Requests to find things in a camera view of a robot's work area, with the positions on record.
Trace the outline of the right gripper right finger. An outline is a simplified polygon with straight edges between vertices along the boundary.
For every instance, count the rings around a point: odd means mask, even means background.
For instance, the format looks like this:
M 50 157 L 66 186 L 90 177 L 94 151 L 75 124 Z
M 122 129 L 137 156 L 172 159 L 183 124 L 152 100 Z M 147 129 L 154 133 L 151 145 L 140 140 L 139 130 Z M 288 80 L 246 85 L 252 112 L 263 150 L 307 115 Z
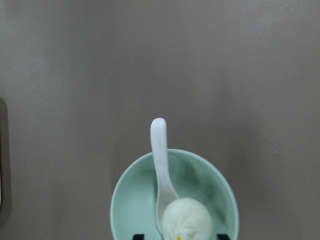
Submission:
M 216 239 L 217 240 L 230 240 L 230 237 L 227 234 L 217 234 Z

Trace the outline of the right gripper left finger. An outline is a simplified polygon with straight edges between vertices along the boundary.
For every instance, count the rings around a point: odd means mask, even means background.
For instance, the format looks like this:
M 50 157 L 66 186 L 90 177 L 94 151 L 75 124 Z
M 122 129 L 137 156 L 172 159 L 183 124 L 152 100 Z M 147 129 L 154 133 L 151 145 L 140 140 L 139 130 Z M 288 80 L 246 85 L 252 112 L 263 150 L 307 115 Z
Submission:
M 133 236 L 133 240 L 144 240 L 145 239 L 145 235 L 144 234 L 135 234 Z

